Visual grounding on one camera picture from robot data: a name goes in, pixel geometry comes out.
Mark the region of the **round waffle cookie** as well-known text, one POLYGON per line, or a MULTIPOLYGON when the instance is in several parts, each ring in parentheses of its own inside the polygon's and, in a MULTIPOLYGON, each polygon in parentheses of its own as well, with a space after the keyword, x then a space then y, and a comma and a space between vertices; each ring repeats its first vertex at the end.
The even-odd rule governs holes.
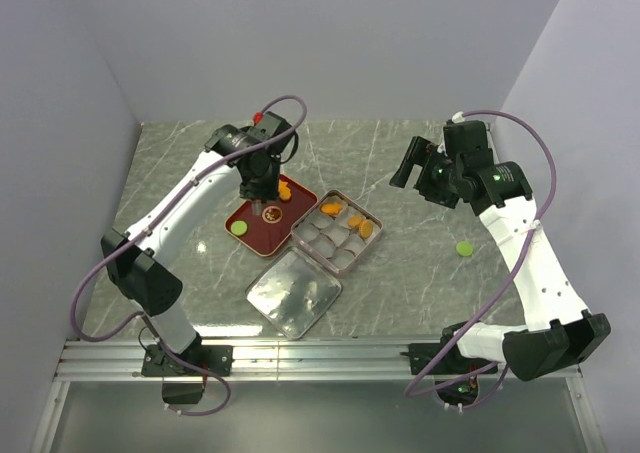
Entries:
POLYGON ((369 219, 363 219, 358 225, 358 233, 361 238, 368 239, 374 232, 374 223, 369 219))

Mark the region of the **orange round cookie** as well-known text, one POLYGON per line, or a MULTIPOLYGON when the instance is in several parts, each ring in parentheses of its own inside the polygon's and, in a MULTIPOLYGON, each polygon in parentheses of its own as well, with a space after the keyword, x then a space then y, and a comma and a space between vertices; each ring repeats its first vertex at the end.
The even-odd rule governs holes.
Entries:
POLYGON ((361 222, 362 222, 361 216, 353 215, 347 220, 347 225, 349 228, 355 228, 355 227, 358 227, 361 222))

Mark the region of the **orange fish cookie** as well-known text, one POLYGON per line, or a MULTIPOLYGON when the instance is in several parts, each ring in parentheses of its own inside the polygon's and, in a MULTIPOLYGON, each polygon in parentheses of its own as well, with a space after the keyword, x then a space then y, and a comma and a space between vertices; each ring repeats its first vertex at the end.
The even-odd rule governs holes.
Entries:
POLYGON ((325 203, 320 206, 320 211, 323 214, 329 215, 331 217, 335 217, 339 215, 343 209, 344 209, 344 206, 338 202, 325 203))

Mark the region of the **grey metal tongs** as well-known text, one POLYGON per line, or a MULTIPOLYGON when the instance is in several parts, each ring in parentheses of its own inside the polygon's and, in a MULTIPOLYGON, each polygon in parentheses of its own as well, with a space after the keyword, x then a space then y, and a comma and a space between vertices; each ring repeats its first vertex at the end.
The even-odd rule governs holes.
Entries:
POLYGON ((262 214, 263 207, 264 207, 264 203, 262 200, 251 201, 251 211, 255 216, 260 216, 262 214))

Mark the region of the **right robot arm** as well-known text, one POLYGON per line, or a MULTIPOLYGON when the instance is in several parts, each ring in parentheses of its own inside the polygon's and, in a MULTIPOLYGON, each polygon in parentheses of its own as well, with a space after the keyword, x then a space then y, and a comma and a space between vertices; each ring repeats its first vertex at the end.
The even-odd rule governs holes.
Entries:
POLYGON ((469 320, 444 330, 439 351, 409 383, 412 395, 420 380, 444 366, 462 372, 474 361, 484 373, 500 364, 521 381, 531 381, 585 361, 611 332, 603 313, 593 313, 567 278, 542 227, 550 204, 538 205, 515 162, 497 163, 486 125, 479 120, 443 128, 443 145, 411 139, 390 183, 414 185, 428 202, 455 208, 468 204, 497 245, 509 269, 505 287, 514 286, 524 312, 521 326, 482 322, 494 305, 489 300, 469 320))

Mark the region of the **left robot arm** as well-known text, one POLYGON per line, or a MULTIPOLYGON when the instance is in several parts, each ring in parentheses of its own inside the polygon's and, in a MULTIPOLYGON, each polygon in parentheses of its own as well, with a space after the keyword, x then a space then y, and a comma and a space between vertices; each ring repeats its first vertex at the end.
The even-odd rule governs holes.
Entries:
POLYGON ((251 126, 215 130, 195 163, 146 218, 123 233, 107 232, 101 248, 107 274, 145 315, 166 347, 165 361, 177 374, 204 363, 201 336, 180 304, 182 282, 169 267, 183 242, 232 191, 263 206, 279 196, 281 154, 296 146, 294 127, 273 112, 260 112, 251 126))

